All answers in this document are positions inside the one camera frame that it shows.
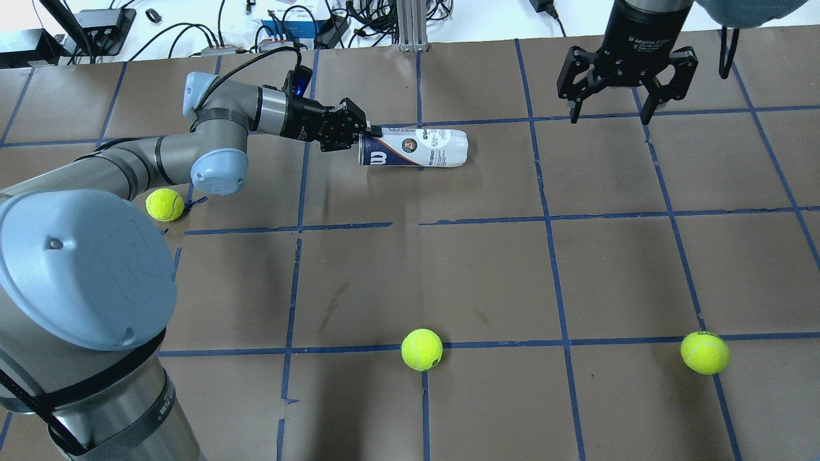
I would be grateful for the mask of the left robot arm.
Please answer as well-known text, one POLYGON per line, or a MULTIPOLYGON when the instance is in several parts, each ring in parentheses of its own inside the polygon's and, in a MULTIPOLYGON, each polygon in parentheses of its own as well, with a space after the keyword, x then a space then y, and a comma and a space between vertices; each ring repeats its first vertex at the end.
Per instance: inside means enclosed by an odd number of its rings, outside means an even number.
POLYGON ((193 184, 234 195, 252 132, 345 150, 382 128, 350 99, 308 99, 299 65, 282 88, 186 78, 184 134, 106 144, 2 190, 2 406, 35 414, 69 460, 202 460, 158 350, 176 306, 166 241, 135 205, 193 184))

